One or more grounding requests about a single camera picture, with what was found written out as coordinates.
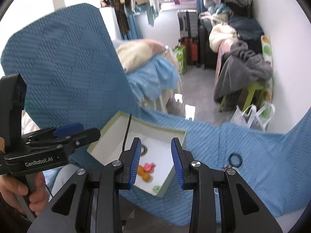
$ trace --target screw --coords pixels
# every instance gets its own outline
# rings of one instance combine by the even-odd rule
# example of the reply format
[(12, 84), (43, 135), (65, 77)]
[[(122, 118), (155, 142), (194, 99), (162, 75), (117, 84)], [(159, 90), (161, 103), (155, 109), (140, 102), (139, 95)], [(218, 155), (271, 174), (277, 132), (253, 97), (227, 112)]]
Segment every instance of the screw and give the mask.
[(112, 162), (113, 166), (120, 166), (122, 164), (122, 162), (120, 160), (115, 160)]
[(234, 175), (236, 173), (236, 171), (232, 168), (228, 168), (227, 169), (227, 173), (230, 174), (230, 175)]
[(85, 174), (85, 169), (84, 168), (80, 168), (77, 170), (77, 175), (83, 175)]
[(195, 160), (195, 161), (191, 162), (191, 165), (194, 167), (199, 167), (201, 165), (201, 163), (199, 161)]

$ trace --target suitcase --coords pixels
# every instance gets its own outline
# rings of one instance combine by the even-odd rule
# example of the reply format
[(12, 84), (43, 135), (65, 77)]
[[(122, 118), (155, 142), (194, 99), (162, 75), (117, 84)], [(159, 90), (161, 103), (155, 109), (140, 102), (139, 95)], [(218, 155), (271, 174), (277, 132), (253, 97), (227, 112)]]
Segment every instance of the suitcase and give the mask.
[(199, 62), (199, 50), (198, 50), (198, 38), (183, 37), (180, 40), (182, 46), (186, 47), (188, 65), (198, 64)]
[(178, 10), (180, 38), (199, 36), (198, 14), (196, 10)]
[(178, 10), (180, 43), (186, 47), (187, 64), (199, 64), (199, 31), (196, 10)]

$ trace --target pile of clothes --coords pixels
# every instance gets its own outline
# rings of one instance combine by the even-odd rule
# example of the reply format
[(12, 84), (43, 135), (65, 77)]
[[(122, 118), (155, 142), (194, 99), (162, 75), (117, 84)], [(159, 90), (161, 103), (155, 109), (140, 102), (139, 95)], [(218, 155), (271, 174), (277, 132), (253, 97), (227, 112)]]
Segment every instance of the pile of clothes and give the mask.
[(273, 75), (264, 61), (261, 36), (264, 32), (252, 18), (252, 0), (203, 0), (207, 11), (200, 13), (200, 23), (209, 34), (209, 47), (218, 53), (221, 44), (232, 43), (230, 50), (218, 55), (214, 100), (227, 97), (227, 107), (236, 106), (240, 91), (253, 82), (266, 83)]
[(181, 93), (179, 63), (172, 49), (150, 39), (113, 40), (113, 45), (138, 103), (156, 102), (165, 89)]
[(216, 102), (220, 102), (223, 96), (247, 88), (255, 81), (264, 83), (273, 74), (272, 67), (264, 61), (262, 54), (249, 49), (243, 40), (234, 42), (230, 52), (223, 55), (220, 69), (214, 90)]

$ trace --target black hair tie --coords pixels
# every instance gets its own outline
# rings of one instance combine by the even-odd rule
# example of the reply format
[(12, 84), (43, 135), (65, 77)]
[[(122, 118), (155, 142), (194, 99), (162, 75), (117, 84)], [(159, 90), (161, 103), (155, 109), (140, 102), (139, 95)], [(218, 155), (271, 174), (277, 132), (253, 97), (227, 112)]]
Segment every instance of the black hair tie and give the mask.
[[(235, 165), (234, 163), (232, 163), (231, 159), (232, 159), (233, 156), (238, 157), (238, 159), (240, 161), (238, 165)], [(243, 162), (242, 156), (240, 154), (238, 154), (238, 153), (231, 153), (228, 160), (229, 160), (229, 165), (233, 166), (233, 167), (236, 167), (236, 168), (239, 168), (242, 165), (242, 162)]]

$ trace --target black cable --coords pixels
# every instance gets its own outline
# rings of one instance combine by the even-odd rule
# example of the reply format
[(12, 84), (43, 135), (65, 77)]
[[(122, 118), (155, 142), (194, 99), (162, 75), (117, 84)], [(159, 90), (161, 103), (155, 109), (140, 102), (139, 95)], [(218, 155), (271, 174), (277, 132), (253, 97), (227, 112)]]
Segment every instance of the black cable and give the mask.
[(124, 150), (125, 150), (125, 143), (126, 143), (126, 139), (128, 137), (128, 130), (130, 129), (131, 120), (132, 120), (132, 114), (130, 114), (130, 118), (128, 119), (128, 127), (126, 129), (125, 137), (123, 140), (122, 152), (124, 152)]
[(53, 198), (52, 192), (51, 192), (51, 190), (49, 189), (48, 185), (45, 185), (45, 186), (46, 186), (46, 188), (48, 189), (48, 191), (49, 191), (50, 195), (51, 195), (51, 196), (52, 196), (52, 198)]

